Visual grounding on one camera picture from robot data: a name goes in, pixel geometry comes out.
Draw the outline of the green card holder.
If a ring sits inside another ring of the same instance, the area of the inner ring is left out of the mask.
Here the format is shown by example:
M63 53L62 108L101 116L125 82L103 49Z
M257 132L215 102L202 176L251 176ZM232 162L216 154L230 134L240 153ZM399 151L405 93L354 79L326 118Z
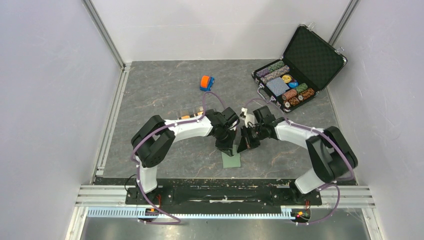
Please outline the green card holder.
M240 153L237 153L237 145L233 145L233 156L228 156L225 153L221 153L222 158L222 167L224 169L229 168L240 168L241 167L241 155Z

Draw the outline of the clear tray with cards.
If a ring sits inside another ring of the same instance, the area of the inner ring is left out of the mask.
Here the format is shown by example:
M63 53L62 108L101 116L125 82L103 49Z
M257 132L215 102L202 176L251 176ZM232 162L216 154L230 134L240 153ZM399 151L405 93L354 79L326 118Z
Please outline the clear tray with cards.
M203 113L204 113L204 108L202 106L187 108L182 110L179 113L178 119L179 120L190 119L190 118L201 116Z

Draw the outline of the blue orange card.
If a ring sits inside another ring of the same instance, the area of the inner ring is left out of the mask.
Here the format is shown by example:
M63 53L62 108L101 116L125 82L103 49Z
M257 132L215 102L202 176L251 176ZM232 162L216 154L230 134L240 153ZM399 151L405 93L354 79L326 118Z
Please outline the blue orange card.
M199 89L203 92L208 92L212 90L215 78L212 76L204 75L202 76L199 84Z

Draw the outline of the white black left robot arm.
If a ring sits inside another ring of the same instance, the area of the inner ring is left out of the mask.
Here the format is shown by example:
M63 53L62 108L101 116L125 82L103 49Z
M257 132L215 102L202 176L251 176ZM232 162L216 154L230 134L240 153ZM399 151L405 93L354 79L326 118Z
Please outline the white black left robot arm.
M152 116L130 141L133 147L130 159L136 163L136 184L140 187L139 199L145 204L156 200L158 165L174 143L212 136L215 148L232 157L239 123L239 116L230 107L222 112L209 109L201 115L176 120Z

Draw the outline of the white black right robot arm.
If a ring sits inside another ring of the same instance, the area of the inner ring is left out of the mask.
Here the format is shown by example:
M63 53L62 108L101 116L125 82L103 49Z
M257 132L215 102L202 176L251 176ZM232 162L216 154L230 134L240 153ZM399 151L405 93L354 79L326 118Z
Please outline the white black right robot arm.
M276 118L267 106L252 114L243 107L240 114L244 125L237 152L255 149L264 139L289 142L308 151L312 168L298 177L289 189L289 199L302 204L309 193L338 180L346 174L354 177L358 159L340 129L335 126L314 128L283 117Z

